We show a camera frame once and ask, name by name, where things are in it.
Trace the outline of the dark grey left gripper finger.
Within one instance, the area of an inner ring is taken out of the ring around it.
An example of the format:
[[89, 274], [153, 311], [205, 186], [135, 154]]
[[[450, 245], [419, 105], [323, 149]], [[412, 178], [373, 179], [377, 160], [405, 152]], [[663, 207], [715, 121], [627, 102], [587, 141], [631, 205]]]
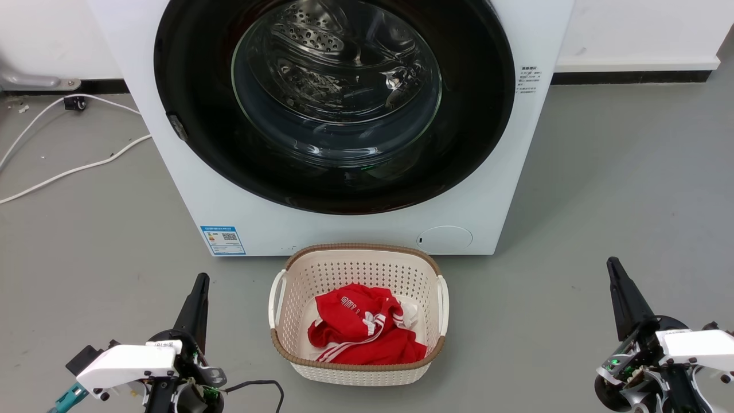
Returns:
[[173, 326], [175, 331], [190, 335], [202, 353], [205, 353], [209, 319], [209, 283], [208, 274], [202, 272], [197, 275]]

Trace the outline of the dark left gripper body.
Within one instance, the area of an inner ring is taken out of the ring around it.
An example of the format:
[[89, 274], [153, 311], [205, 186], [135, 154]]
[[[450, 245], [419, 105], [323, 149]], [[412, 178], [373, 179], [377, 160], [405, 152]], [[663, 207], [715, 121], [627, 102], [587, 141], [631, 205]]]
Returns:
[[223, 412], [218, 391], [226, 382], [221, 368], [205, 358], [205, 329], [169, 329], [154, 335], [146, 345], [178, 345], [173, 367], [165, 373], [146, 373], [144, 412]]

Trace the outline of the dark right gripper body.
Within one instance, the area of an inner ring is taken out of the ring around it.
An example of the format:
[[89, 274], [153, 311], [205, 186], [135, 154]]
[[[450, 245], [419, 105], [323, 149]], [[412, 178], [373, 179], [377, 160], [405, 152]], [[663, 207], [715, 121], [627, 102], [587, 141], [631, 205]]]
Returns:
[[710, 322], [693, 331], [673, 317], [641, 324], [597, 369], [594, 390], [617, 412], [718, 412], [697, 374], [724, 373], [724, 331]]

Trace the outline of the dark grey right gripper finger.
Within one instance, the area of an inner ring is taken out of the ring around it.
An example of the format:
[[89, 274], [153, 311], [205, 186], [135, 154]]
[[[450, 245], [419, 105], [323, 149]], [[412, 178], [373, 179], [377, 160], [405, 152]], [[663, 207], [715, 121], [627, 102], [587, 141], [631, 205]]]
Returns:
[[616, 334], [622, 342], [641, 324], [655, 319], [655, 314], [618, 257], [609, 257], [606, 266]]

